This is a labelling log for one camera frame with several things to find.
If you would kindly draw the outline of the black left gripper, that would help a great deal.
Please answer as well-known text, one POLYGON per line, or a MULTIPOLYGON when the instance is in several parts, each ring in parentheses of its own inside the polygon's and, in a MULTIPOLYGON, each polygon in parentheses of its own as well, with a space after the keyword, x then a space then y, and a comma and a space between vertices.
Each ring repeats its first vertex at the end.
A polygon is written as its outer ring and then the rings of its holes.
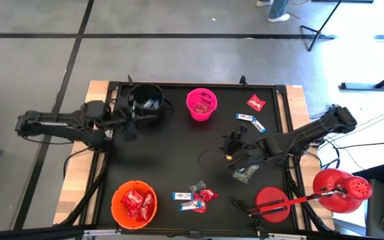
POLYGON ((145 97, 143 95, 132 95, 120 93, 115 99, 111 119, 115 122, 135 122, 136 119, 158 119, 158 114, 142 115, 135 113, 136 109, 144 109, 145 97))

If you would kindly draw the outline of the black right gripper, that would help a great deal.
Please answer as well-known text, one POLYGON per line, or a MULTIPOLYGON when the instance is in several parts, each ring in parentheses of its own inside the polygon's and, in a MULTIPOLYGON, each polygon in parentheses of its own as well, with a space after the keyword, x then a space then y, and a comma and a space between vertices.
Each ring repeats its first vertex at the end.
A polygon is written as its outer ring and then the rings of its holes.
POLYGON ((266 163, 266 149, 263 143, 264 140, 247 143, 243 140, 226 138, 221 150, 228 162, 227 167, 234 171, 242 168, 248 170, 252 165, 266 163))

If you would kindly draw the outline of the clear green candy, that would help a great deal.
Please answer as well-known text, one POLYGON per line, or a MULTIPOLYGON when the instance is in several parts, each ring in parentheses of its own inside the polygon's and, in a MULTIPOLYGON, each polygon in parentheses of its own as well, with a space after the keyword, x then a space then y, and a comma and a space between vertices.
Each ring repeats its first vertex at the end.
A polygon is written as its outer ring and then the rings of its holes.
POLYGON ((244 183, 244 184, 248 184, 248 180, 249 178, 244 174, 244 173, 240 173, 238 171, 235 171, 233 174, 232 174, 232 177, 235 178, 236 180, 244 183))
POLYGON ((194 185, 191 185, 189 188, 193 193, 198 193, 200 190, 205 189, 207 186, 204 181, 200 181, 194 185))
POLYGON ((251 165, 249 166, 246 171, 245 171, 245 175, 248 179, 251 178, 251 176, 256 172, 256 170, 258 170, 259 168, 259 165, 251 165))

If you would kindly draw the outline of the pink plastic bucket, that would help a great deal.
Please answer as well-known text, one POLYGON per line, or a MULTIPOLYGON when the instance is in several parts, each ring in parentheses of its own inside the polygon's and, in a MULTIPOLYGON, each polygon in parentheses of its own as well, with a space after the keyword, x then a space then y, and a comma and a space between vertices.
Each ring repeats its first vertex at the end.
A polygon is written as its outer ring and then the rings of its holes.
POLYGON ((196 121, 206 121, 210 118, 213 112, 217 109, 217 97, 209 89, 206 88, 197 88, 190 91, 187 94, 186 105, 190 112, 191 117, 196 121), (209 111, 204 114, 199 114, 193 110, 193 106, 196 102, 200 102, 202 104, 206 104, 209 106, 209 111))

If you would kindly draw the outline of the red desk lamp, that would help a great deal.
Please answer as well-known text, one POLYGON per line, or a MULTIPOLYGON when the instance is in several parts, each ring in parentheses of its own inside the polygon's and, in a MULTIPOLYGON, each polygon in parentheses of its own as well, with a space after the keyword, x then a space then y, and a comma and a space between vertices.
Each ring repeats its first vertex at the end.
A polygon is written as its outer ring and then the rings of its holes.
POLYGON ((280 223, 289 216, 292 205, 311 200, 333 213, 351 213, 372 194, 373 188, 366 179, 339 169, 324 169, 313 180, 312 194, 288 199, 282 190, 266 187, 257 194, 255 207, 247 213, 250 217, 259 216, 270 223, 280 223))

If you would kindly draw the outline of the black desk foot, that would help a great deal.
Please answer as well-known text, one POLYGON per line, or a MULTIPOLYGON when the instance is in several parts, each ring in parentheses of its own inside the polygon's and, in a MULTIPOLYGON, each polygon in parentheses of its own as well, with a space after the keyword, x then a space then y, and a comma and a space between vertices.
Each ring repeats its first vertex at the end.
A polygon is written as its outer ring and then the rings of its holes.
POLYGON ((341 83, 340 90, 348 91, 384 91, 384 80, 377 84, 372 83, 341 83))

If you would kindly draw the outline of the person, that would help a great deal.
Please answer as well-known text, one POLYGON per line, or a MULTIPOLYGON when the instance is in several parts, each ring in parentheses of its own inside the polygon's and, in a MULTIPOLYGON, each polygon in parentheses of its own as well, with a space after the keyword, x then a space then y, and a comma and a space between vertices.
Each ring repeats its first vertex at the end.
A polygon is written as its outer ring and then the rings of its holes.
POLYGON ((256 0, 257 7, 270 6, 267 20, 271 23, 284 22, 290 19, 290 14, 285 13, 289 0, 256 0))

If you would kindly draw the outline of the black tripod stand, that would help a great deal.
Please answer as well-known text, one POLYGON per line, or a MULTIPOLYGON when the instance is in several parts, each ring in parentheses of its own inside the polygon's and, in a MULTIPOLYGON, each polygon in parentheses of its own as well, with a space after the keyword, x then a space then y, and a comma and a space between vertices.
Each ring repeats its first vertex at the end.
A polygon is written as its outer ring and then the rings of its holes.
POLYGON ((311 52, 313 50, 313 47, 315 46, 316 42, 319 40, 319 38, 323 35, 322 34, 322 31, 323 29, 325 28, 326 24, 329 22, 330 18, 333 16, 334 12, 336 12, 337 8, 340 6, 340 4, 342 3, 343 0, 338 0, 336 6, 333 8, 333 10, 330 12, 330 14, 328 15, 328 17, 326 18, 326 20, 323 22, 323 24, 320 26, 320 28, 318 29, 313 29, 313 28, 310 28, 308 26, 305 26, 305 25, 301 25, 300 26, 300 29, 303 30, 308 30, 310 32, 312 32, 314 34, 313 36, 313 40, 310 44, 310 46, 308 46, 307 50, 308 52, 311 52))

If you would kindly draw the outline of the black aluminium table frame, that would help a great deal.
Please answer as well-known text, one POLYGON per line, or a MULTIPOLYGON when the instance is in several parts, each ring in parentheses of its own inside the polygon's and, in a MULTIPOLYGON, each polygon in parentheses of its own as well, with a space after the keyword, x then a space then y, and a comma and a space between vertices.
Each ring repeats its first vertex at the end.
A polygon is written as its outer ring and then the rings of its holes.
POLYGON ((282 166, 261 167, 244 184, 224 169, 210 169, 218 164, 215 151, 222 137, 236 130, 240 122, 237 113, 252 114, 247 100, 257 95, 265 101, 257 119, 268 135, 286 132, 308 122, 303 90, 286 85, 211 84, 218 99, 214 114, 198 122, 186 106, 193 83, 162 83, 161 88, 171 106, 160 124, 151 129, 140 129, 136 140, 125 142, 120 133, 115 135, 113 152, 94 156, 84 144, 75 143, 74 157, 67 167, 54 222, 60 223, 76 207, 90 188, 102 165, 107 168, 103 180, 78 217, 77 224, 95 225, 98 229, 115 229, 117 222, 111 214, 111 200, 115 191, 130 180, 150 185, 157 195, 156 214, 152 221, 138 230, 140 235, 186 237, 257 237, 253 221, 229 199, 238 197, 254 203, 264 187, 287 188, 282 166), (218 198, 210 202, 206 212, 180 211, 172 192, 183 192, 190 185, 204 181, 214 189, 218 198))

